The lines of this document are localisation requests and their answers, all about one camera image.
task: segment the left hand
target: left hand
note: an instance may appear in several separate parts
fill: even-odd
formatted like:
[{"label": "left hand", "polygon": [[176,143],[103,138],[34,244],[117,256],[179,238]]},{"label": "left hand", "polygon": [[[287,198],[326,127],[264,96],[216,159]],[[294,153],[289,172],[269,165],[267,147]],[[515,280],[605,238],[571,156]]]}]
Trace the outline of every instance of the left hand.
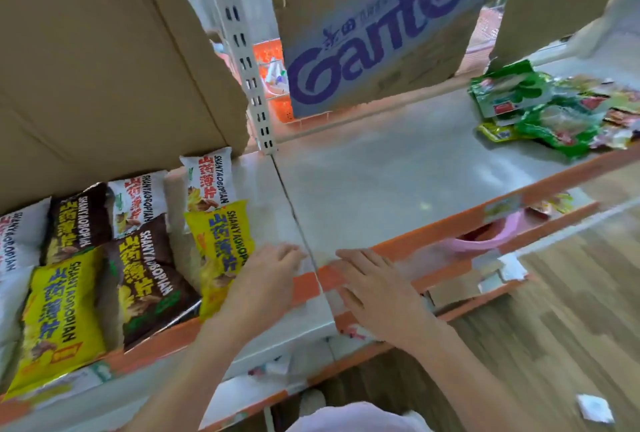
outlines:
[{"label": "left hand", "polygon": [[231,332],[242,346],[291,308],[293,277],[306,257],[297,245],[286,243],[263,245],[249,257],[218,313],[218,319],[233,323]]}]

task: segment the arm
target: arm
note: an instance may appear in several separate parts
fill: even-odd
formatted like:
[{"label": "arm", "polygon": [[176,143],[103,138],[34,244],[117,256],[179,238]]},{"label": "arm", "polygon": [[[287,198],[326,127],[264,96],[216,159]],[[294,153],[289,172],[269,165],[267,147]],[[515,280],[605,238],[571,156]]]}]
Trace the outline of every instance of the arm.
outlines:
[{"label": "arm", "polygon": [[372,250],[338,250],[345,306],[375,336],[414,356],[469,432],[533,432],[539,424],[474,356],[455,330],[424,307],[392,263]]},{"label": "arm", "polygon": [[220,312],[203,324],[171,378],[124,432],[196,432],[236,355],[289,310],[293,275],[304,258],[293,245],[256,250],[233,282]]}]

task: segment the hand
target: hand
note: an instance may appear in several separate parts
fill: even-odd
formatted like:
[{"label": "hand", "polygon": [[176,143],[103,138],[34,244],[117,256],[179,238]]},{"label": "hand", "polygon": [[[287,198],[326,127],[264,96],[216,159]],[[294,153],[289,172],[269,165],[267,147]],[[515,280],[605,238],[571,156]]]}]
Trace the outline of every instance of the hand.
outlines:
[{"label": "hand", "polygon": [[347,286],[338,289],[345,306],[377,338],[417,356],[443,333],[446,323],[425,308],[420,294],[388,258],[370,249],[338,250],[332,263]]},{"label": "hand", "polygon": [[264,245],[251,254],[218,313],[244,346],[290,309],[293,276],[306,254],[297,245]]}]

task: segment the purple printed logo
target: purple printed logo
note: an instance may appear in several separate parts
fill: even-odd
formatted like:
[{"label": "purple printed logo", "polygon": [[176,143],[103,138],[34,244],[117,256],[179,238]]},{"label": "purple printed logo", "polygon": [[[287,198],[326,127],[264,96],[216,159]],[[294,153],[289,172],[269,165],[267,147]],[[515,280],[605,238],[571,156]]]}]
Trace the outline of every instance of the purple printed logo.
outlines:
[{"label": "purple printed logo", "polygon": [[[391,4],[392,0],[377,0],[378,6]],[[322,46],[312,47],[300,53],[289,65],[289,88],[291,96],[301,104],[320,104],[340,87],[340,83],[359,78],[366,70],[372,69],[385,58],[382,31],[388,30],[393,51],[403,47],[405,39],[418,37],[432,20],[443,18],[455,10],[461,0],[396,0],[395,5],[379,19],[364,27],[367,12],[364,9],[359,16],[349,17],[337,29],[327,26],[323,29]],[[417,7],[422,13],[420,21],[415,15]],[[360,29],[359,36],[353,36]],[[302,80],[301,72],[307,74]],[[318,81],[323,78],[324,88],[318,88]]]}]

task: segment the right hand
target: right hand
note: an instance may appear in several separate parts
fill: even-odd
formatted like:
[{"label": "right hand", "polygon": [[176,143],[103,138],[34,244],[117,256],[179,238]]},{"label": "right hand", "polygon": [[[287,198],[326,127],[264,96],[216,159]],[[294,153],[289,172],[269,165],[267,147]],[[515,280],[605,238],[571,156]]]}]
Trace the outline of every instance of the right hand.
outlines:
[{"label": "right hand", "polygon": [[426,309],[420,294],[388,258],[368,248],[335,254],[340,260],[332,266],[347,281],[338,293],[358,322],[377,338],[416,356],[443,334],[455,333]]}]

